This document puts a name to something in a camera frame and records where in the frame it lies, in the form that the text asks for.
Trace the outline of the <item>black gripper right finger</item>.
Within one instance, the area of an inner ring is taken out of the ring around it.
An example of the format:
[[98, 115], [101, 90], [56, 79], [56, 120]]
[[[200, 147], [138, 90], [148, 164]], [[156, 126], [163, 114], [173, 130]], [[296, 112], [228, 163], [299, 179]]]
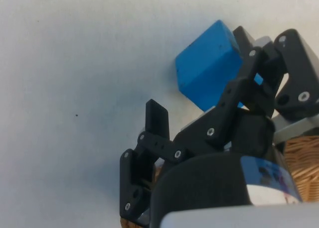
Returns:
[[278, 115], [274, 143], [302, 136], [319, 127], [319, 58], [295, 29], [256, 46], [243, 27], [234, 30], [243, 65], [208, 113], [206, 141], [224, 144], [238, 115], [238, 104], [249, 114]]

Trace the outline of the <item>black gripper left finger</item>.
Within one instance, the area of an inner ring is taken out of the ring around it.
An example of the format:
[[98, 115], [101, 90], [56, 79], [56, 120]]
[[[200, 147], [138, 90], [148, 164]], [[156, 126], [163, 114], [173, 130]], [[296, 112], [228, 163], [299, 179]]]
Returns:
[[120, 216], [137, 219], [150, 207], [155, 162], [159, 158], [176, 165], [186, 157], [186, 148], [169, 138], [167, 110], [149, 100], [145, 129], [138, 136], [137, 146], [126, 150], [120, 158]]

